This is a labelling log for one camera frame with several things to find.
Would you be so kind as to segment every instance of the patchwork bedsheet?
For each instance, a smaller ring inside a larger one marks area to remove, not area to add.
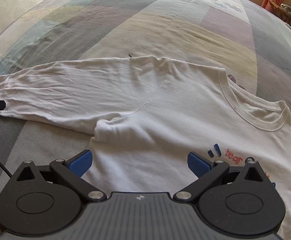
[[[146,55],[225,67],[248,92],[291,109],[291,30],[248,0],[45,0],[0,35],[0,75],[53,61]],[[0,160],[11,172],[27,159],[70,158],[89,140],[0,117]],[[93,182],[89,172],[84,178]],[[0,191],[7,180],[0,169]]]

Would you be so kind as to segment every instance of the shirt sleeve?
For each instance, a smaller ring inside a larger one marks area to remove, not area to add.
[[[94,134],[96,122],[137,111],[158,93],[167,58],[98,58],[0,76],[0,115]]]

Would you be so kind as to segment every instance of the blue gripper pad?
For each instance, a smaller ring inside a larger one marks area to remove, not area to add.
[[[196,152],[190,152],[188,154],[188,167],[198,178],[200,178],[210,171],[214,167],[214,164]]]
[[[68,160],[68,169],[72,171],[75,175],[81,177],[92,165],[92,152],[90,150],[85,150],[79,155],[81,156],[79,156],[78,158],[74,156],[73,158]]]

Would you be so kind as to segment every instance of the silver screw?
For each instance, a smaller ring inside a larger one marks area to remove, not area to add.
[[[104,196],[104,194],[101,191],[95,190],[91,191],[87,196],[92,199],[100,199]]]
[[[189,199],[192,197],[191,193],[187,191],[179,191],[178,193],[175,194],[175,196],[178,199]]]

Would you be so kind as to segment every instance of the triangular cutout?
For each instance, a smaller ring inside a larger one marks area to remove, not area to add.
[[[17,181],[22,181],[22,180],[29,180],[29,179],[34,179],[34,174],[31,171],[30,167],[25,167],[23,171],[20,173]]]
[[[253,167],[251,167],[248,170],[248,172],[247,172],[247,174],[245,176],[245,179],[247,179],[247,180],[254,180],[254,181],[263,181],[263,179],[261,178],[261,176],[258,173],[258,171],[255,168],[253,168]]]

